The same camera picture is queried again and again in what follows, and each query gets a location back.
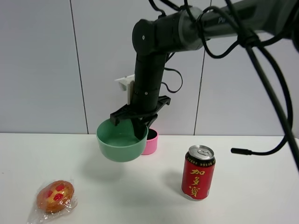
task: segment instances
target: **can lid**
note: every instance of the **can lid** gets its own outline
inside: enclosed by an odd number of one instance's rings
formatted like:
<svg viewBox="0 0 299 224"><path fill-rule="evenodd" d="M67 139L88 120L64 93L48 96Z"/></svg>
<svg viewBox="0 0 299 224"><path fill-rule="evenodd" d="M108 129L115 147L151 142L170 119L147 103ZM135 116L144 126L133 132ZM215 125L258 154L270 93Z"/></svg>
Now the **can lid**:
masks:
<svg viewBox="0 0 299 224"><path fill-rule="evenodd" d="M206 146L191 146L189 154L200 160L210 160L214 158L214 152Z"/></svg>

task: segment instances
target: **white wall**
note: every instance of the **white wall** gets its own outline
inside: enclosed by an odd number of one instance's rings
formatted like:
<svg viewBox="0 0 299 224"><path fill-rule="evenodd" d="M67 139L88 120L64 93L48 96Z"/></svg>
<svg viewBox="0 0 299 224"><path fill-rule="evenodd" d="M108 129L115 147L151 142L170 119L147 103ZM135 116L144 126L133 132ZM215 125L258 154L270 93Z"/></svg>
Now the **white wall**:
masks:
<svg viewBox="0 0 299 224"><path fill-rule="evenodd" d="M126 104L126 95L113 80L131 75L136 53L132 46L132 30L141 19L155 20L148 0L72 0L78 53L83 81L89 133L109 118L110 113ZM207 7L210 0L202 0ZM173 13L168 7L167 13ZM162 134L193 134L196 118L203 51L175 55L167 66L178 69L184 76L183 88L169 94L162 86L160 95L171 97L171 105L159 113L153 127ZM176 73L166 72L163 80L172 89L180 85Z"/></svg>
<svg viewBox="0 0 299 224"><path fill-rule="evenodd" d="M225 1L213 0L212 5L225 6ZM271 37L267 34L260 36L261 39ZM209 41L208 45L212 52L222 53L235 40L236 37L215 39ZM277 60L288 83L294 107L293 131L299 137L299 54L288 40L282 40L267 49ZM261 54L257 55L260 56L261 65L285 108L283 94L274 71ZM283 135L272 104L242 47L237 47L221 60L206 55L195 133Z"/></svg>
<svg viewBox="0 0 299 224"><path fill-rule="evenodd" d="M0 1L0 132L87 133L69 0Z"/></svg>

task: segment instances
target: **red can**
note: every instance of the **red can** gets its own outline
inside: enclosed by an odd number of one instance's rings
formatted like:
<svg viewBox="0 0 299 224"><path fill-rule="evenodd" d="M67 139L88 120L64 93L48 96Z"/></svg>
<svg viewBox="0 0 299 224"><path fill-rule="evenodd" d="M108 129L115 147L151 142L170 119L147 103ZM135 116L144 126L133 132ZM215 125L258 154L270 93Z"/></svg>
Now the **red can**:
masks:
<svg viewBox="0 0 299 224"><path fill-rule="evenodd" d="M195 200L209 195L216 159L206 146L191 146L185 156L182 191Z"/></svg>

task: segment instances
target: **plastic wrap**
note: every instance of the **plastic wrap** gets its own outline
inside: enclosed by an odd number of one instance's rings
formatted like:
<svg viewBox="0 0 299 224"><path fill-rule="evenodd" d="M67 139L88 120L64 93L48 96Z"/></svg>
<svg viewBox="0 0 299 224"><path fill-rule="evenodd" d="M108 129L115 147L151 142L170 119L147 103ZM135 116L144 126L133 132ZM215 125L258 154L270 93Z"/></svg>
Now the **plastic wrap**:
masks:
<svg viewBox="0 0 299 224"><path fill-rule="evenodd" d="M69 214L77 206L73 181L53 181L37 191L27 224L38 224Z"/></svg>

